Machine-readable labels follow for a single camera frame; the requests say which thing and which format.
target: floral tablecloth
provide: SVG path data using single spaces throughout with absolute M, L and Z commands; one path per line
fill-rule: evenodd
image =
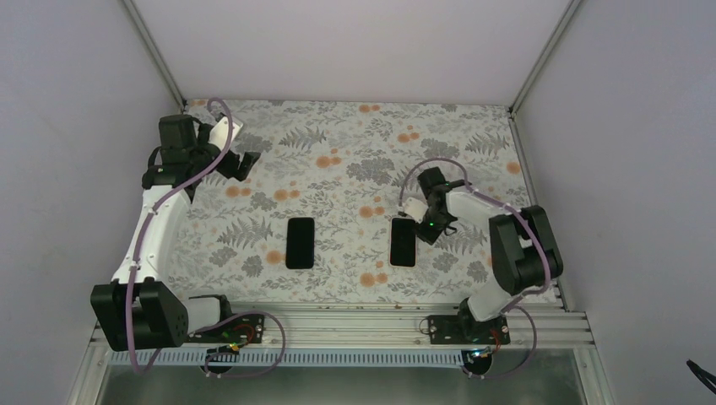
M 198 187 L 171 258 L 183 297 L 237 301 L 457 303 L 491 274 L 487 222 L 457 222 L 417 265 L 388 264 L 390 219 L 407 171 L 430 157 L 464 164 L 481 190 L 528 203 L 504 107 L 228 100 L 245 126 L 232 149 L 261 152 L 244 182 L 209 175 Z M 187 113 L 214 122 L 206 100 Z M 449 180 L 450 164 L 438 164 Z M 420 195 L 415 178 L 407 196 Z M 284 264 L 287 219 L 316 220 L 315 266 Z M 555 302 L 553 292 L 531 298 Z

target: metal bracket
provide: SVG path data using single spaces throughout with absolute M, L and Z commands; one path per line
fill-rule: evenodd
M 507 327 L 507 318 L 499 316 L 482 322 L 473 330 L 479 330 L 471 337 L 466 337 L 464 329 L 457 315 L 430 315 L 427 317 L 430 344 L 496 344 L 491 330 L 497 332 L 500 344 L 510 343 L 510 329 Z
M 247 328 L 239 327 L 241 325 L 248 325 L 253 328 L 254 333 L 250 342 L 253 344 L 260 344 L 263 337 L 264 319 L 263 315 L 246 315 L 241 318 L 227 323 L 223 327 L 214 329 L 204 333 L 197 333 L 193 336 L 187 337 L 186 343 L 216 343 L 226 344 L 232 342 L 239 342 L 242 339 L 247 339 Z

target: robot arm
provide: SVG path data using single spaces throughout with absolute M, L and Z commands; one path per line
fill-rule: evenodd
M 526 231 L 514 215 L 506 215 L 499 208 L 483 202 L 463 188 L 464 181 L 446 181 L 439 168 L 423 170 L 418 175 L 420 189 L 426 198 L 423 203 L 408 198 L 404 213 L 417 223 L 418 238 L 432 245 L 443 233 L 456 230 L 450 224 L 461 220 L 470 224 L 489 223 L 492 272 L 495 277 L 480 286 L 459 306 L 458 318 L 463 335 L 469 341 L 493 327 L 493 320 L 526 289 L 545 282 L 545 269 L 536 249 L 529 242 Z M 520 215 L 542 245 L 550 264 L 551 278 L 562 273 L 562 260 L 546 212 L 542 207 L 523 208 Z
M 90 303 L 106 335 L 107 342 L 115 351 L 127 350 L 125 327 L 126 294 L 138 298 L 133 306 L 134 341 L 137 349 L 169 348 L 181 346 L 187 333 L 214 325 L 225 313 L 225 302 L 220 297 L 198 297 L 180 301 L 165 284 L 170 254 L 176 242 L 176 233 L 192 204 L 198 185 L 181 190 L 167 199 L 157 209 L 141 242 L 139 260 L 134 262 L 133 252 L 138 236 L 153 206 L 164 195 L 190 179 L 216 159 L 220 148 L 229 136 L 229 122 L 223 117 L 215 126 L 199 123 L 198 136 L 194 130 L 197 120 L 187 115 L 166 116 L 160 119 L 161 146 L 149 160 L 149 168 L 142 178 L 144 193 L 142 211 L 134 231 L 132 243 L 109 284 L 96 285 Z M 241 122 L 233 120 L 231 140 L 241 130 Z M 156 153 L 161 164 L 154 160 Z M 220 161 L 217 171 L 226 177 L 242 181 L 260 154 L 246 152 L 244 159 L 229 152 Z M 133 291 L 127 291 L 132 266 L 138 267 L 134 277 Z

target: black smartphone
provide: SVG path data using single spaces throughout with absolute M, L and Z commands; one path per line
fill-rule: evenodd
M 290 269 L 313 267 L 313 242 L 316 223 L 313 218 L 291 218 L 286 233 L 286 266 Z
M 415 221 L 410 218 L 390 220 L 390 265 L 415 267 L 417 253 Z

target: white wall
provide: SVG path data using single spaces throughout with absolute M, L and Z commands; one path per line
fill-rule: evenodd
M 569 0 L 135 0 L 187 98 L 509 105 Z
M 716 3 L 588 0 L 523 109 L 540 203 L 618 403 L 713 403 Z
M 56 405 L 176 107 L 119 2 L 5 2 L 0 38 L 0 403 Z

